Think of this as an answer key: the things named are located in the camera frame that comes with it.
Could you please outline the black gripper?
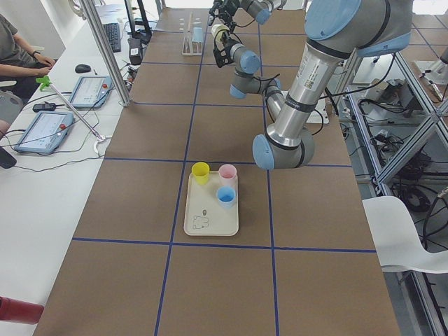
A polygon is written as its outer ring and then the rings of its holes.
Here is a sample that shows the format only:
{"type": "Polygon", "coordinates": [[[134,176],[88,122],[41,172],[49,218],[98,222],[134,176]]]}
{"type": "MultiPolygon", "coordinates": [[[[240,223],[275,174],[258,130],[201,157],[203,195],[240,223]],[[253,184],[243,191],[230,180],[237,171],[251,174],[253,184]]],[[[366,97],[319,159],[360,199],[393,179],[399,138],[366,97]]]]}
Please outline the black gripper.
{"type": "Polygon", "coordinates": [[[242,44],[229,38],[226,42],[222,43],[218,40],[213,42],[213,55],[218,68],[222,68],[227,64],[239,63],[241,56],[242,44]]]}
{"type": "Polygon", "coordinates": [[[233,17],[240,7],[240,0],[215,0],[213,2],[213,14],[221,17],[233,17]]]}

